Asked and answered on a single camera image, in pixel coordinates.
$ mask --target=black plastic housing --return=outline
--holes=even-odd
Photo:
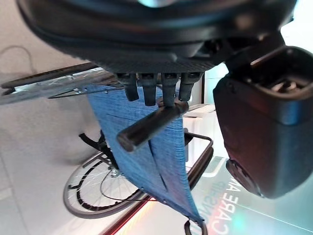
[[[227,169],[252,193],[277,198],[303,183],[313,169],[313,57],[284,47],[223,78],[214,99]],[[279,93],[272,82],[296,81]]]

